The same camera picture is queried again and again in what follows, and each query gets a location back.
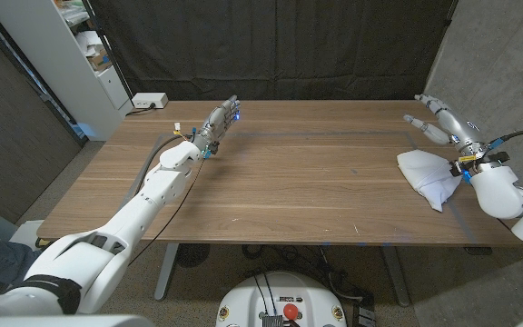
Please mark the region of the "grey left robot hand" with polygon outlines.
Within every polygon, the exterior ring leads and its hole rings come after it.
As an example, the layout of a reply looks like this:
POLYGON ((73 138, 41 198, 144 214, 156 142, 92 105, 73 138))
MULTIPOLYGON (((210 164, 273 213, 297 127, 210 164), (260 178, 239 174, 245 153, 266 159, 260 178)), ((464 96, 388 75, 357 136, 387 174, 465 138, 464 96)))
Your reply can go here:
POLYGON ((202 154, 216 154, 222 138, 231 125, 240 119, 240 100, 236 94, 215 107, 192 142, 202 154))

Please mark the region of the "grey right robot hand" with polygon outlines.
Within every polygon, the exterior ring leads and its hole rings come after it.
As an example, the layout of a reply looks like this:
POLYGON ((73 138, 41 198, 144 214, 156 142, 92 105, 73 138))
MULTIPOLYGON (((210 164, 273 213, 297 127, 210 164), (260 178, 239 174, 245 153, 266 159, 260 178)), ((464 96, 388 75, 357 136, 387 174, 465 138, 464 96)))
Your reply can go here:
POLYGON ((479 129, 471 121, 460 117, 440 99, 416 94, 415 99, 422 102, 438 119, 439 127, 426 123, 410 114, 403 119, 422 131, 433 143, 453 144, 463 156, 483 157, 488 145, 480 135, 479 129))

